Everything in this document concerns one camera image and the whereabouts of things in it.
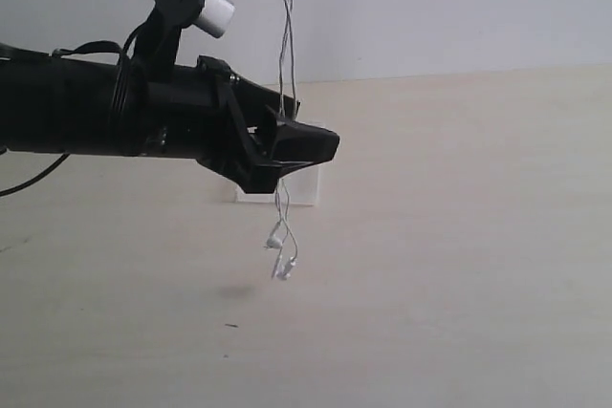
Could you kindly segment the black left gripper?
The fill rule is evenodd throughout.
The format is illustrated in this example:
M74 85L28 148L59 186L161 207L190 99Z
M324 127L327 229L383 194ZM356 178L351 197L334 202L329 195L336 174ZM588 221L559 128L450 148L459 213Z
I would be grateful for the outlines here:
M189 159L247 194L271 194L280 180L331 161L340 136L292 117L295 100L254 83L218 58L177 66L168 83L149 82L139 112L139 154Z

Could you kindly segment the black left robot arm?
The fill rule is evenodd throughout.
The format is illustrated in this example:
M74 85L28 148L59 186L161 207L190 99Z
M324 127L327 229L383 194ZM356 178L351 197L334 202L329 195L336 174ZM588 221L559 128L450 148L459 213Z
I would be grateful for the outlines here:
M128 67L123 103L115 65L1 49L1 144L11 151L189 159L251 194L331 161L339 135L294 120L295 104L202 56L166 82Z

